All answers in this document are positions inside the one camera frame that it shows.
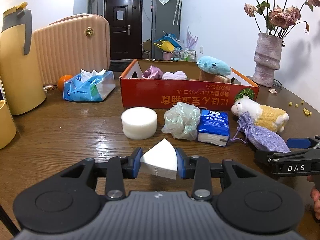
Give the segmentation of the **person's hand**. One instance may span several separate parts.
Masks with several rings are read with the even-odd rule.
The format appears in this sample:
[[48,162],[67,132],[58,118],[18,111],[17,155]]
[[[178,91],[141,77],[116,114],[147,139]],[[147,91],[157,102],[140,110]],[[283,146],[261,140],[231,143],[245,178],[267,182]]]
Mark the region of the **person's hand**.
[[320,201],[319,201],[319,191],[314,185],[310,192],[310,197],[313,200],[313,211],[317,220],[320,220]]

